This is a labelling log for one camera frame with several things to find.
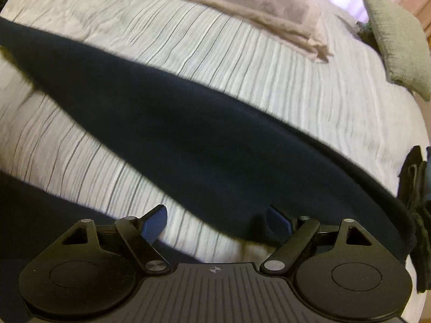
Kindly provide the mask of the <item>grey-green textured pillow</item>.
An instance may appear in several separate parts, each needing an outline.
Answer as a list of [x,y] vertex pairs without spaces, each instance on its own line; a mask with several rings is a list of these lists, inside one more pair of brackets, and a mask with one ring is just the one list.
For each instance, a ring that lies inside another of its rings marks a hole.
[[430,50],[418,19],[390,0],[362,0],[389,82],[430,100]]

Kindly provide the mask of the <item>folded dark clothes stack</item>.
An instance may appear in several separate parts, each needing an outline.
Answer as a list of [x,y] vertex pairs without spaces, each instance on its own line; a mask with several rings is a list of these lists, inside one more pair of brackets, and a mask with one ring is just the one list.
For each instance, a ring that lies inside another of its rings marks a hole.
[[407,154],[398,175],[397,197],[410,212],[417,244],[410,253],[416,270],[418,292],[430,290],[430,147],[427,157],[415,146]]

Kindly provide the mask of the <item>white striped bedspread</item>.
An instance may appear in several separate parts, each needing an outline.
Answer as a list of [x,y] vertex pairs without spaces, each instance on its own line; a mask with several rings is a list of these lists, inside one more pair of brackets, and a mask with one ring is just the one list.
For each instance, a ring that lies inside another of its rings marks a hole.
[[[395,192],[410,149],[427,146],[421,111],[387,81],[352,31],[321,2],[332,56],[312,61],[270,34],[182,0],[9,0],[7,20],[87,42],[224,92],[328,144]],[[222,235],[192,216],[74,123],[1,60],[1,170],[114,217],[162,203],[165,244],[203,262],[263,260],[269,249]]]

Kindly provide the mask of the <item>dark navy garment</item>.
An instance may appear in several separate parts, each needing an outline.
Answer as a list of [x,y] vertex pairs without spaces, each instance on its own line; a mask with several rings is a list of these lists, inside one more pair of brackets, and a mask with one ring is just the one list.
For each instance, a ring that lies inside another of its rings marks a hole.
[[79,126],[189,212],[275,245],[274,206],[355,219],[397,259],[418,241],[396,197],[326,144],[224,93],[8,20],[1,45]]

